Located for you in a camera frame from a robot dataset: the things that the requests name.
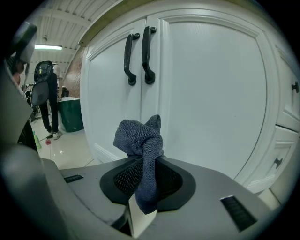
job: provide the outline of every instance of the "black slot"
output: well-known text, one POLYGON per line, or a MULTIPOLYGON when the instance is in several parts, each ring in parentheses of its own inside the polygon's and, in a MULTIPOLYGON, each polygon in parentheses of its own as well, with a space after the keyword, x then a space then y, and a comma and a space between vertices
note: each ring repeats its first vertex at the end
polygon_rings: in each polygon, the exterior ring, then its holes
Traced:
POLYGON ((235 198, 235 196, 225 197, 220 199, 220 201, 228 211, 240 232, 257 222, 257 220, 235 198))
POLYGON ((76 174, 76 175, 73 175, 73 176, 65 177, 64 180, 66 181, 66 183, 70 183, 70 182, 80 180, 82 178, 83 178, 82 175, 76 174))

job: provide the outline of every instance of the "white cabinet door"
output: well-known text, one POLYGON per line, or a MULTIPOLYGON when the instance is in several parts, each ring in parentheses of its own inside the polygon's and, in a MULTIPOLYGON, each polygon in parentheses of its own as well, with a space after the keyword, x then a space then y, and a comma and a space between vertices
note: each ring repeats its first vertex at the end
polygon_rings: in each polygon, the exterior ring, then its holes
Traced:
POLYGON ((115 132, 124 119, 141 120, 142 37, 132 41, 130 71, 137 76, 134 86, 128 84, 123 61, 128 35, 142 35, 144 27, 145 19, 142 19, 115 31, 87 56, 87 80, 83 88, 86 89, 83 101, 87 106, 87 138, 93 156, 101 162, 127 157, 113 146, 115 132))
POLYGON ((288 164, 297 140, 296 132, 276 126, 270 150, 244 186, 255 193, 269 188, 288 164))
POLYGON ((266 108, 263 32, 220 12, 151 15, 150 68, 142 123, 160 114, 165 155, 234 178, 259 137, 266 108))
POLYGON ((300 130, 300 92, 292 89, 292 85, 298 83, 300 88, 300 73, 296 60, 292 60, 291 54, 276 44, 275 56, 280 79, 280 109, 277 123, 296 131, 300 130))

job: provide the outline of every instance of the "green trash bin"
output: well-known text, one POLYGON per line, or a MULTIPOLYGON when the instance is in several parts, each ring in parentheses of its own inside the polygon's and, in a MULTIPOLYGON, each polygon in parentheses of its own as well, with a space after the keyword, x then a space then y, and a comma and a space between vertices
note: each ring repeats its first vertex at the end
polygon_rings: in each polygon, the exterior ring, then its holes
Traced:
POLYGON ((63 97, 57 107, 60 130, 71 133, 83 129, 79 98, 63 97))

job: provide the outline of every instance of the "wall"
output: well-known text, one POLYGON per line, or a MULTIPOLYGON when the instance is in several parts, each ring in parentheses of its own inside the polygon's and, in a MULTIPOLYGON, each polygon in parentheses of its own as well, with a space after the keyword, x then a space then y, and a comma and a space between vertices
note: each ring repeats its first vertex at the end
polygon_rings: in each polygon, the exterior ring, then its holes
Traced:
POLYGON ((80 79, 85 47, 80 47, 67 69, 63 85, 69 90, 69 97, 80 98, 80 79))

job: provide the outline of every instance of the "gray plastic surface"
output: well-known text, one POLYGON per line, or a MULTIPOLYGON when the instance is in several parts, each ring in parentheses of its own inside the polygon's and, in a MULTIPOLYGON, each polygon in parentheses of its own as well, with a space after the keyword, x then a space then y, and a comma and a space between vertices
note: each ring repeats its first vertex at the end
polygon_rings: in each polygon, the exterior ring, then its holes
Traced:
MULTIPOLYGON (((262 229, 270 216, 268 207, 244 187, 214 170, 175 159, 162 159, 189 171, 196 181, 192 198, 180 209, 161 212, 139 237, 152 239, 240 239, 262 229), (239 232, 220 199, 234 195, 258 220, 239 232)), ((0 149, 4 182, 29 218, 54 239, 132 239, 107 223, 115 221, 125 206, 110 202, 99 186, 101 176, 128 158, 97 166, 58 170, 25 146, 0 149), (67 184, 63 176, 81 174, 84 179, 67 184)))
POLYGON ((139 239, 237 239, 241 233, 220 201, 230 195, 246 207, 257 223, 270 214, 258 197, 226 175, 175 159, 162 159, 190 172, 196 181, 196 191, 180 209, 158 213, 139 239))
POLYGON ((132 239, 86 208, 55 163, 40 159, 34 150, 18 144, 2 145, 0 172, 16 203, 53 239, 132 239))
POLYGON ((125 211, 125 206, 112 203, 100 188, 100 179, 109 170, 118 167, 136 157, 128 157, 118 161, 73 169, 61 170, 63 177, 76 174, 83 176, 83 179, 68 183, 74 194, 80 201, 98 218, 111 225, 125 211))

